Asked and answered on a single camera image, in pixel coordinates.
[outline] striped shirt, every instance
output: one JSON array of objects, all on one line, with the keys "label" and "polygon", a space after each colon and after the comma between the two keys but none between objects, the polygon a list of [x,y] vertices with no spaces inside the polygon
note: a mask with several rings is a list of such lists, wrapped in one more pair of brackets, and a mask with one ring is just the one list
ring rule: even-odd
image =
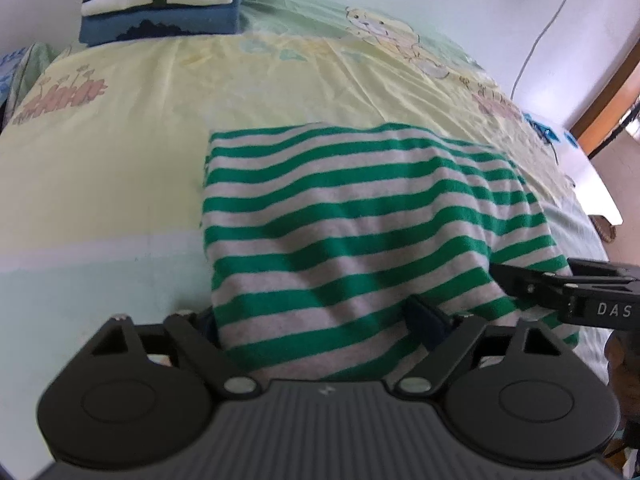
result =
[{"label": "striped shirt", "polygon": [[566,272],[542,208],[491,146],[382,124],[215,132],[203,228],[212,306],[229,357],[261,381],[393,383],[426,355],[401,304],[495,324],[541,319],[505,296],[489,262]]}]

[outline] bed sheet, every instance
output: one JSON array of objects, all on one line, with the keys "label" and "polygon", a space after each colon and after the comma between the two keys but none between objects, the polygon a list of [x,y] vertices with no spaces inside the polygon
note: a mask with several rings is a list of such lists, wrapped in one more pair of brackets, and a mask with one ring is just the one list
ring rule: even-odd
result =
[{"label": "bed sheet", "polygon": [[[489,143],[546,204],[567,256],[604,252],[552,155],[464,51],[380,12],[247,0],[245,32],[108,44],[49,66],[0,137],[0,462],[46,465],[38,396],[104,320],[209,304],[199,231],[211,130],[323,121]],[[577,351],[602,372],[602,338]]]},{"label": "bed sheet", "polygon": [[34,43],[24,50],[22,59],[9,81],[6,110],[4,115],[0,115],[0,130],[8,124],[15,109],[33,88],[37,79],[58,56],[62,56],[60,51],[46,43]]}]

